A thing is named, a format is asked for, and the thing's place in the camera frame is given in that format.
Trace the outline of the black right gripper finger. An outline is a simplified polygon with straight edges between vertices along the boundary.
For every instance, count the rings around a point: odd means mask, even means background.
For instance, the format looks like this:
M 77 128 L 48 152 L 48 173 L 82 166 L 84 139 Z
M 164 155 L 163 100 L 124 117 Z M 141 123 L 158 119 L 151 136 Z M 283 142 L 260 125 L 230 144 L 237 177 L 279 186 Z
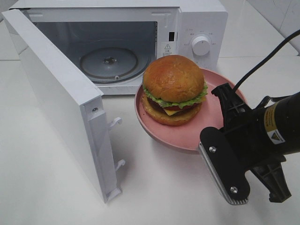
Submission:
M 200 133 L 199 152 L 224 199 L 230 205 L 248 203 L 250 185 L 224 134 L 215 127 L 204 128 Z
M 211 93 L 218 97 L 223 115 L 224 128 L 245 125 L 252 109 L 225 83 L 214 88 Z

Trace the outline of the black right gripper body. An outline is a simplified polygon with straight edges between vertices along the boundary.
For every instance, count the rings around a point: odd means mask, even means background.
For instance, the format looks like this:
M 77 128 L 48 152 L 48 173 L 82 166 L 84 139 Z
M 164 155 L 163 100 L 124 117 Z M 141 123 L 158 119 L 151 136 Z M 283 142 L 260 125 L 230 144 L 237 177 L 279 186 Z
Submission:
M 264 98 L 246 122 L 222 129 L 244 169 L 283 162 L 284 155 L 300 151 L 299 98 Z

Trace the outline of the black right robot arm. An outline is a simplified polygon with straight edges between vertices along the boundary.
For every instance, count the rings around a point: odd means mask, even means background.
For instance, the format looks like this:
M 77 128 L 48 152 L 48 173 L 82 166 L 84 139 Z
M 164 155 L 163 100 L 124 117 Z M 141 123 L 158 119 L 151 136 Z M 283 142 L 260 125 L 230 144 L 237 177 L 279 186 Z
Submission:
M 281 203 L 290 196 L 281 164 L 300 150 L 300 95 L 262 99 L 252 109 L 230 87 L 217 86 L 223 127 L 200 133 L 199 152 L 220 194 L 231 205 L 248 202 L 251 171 L 269 190 L 269 200 Z

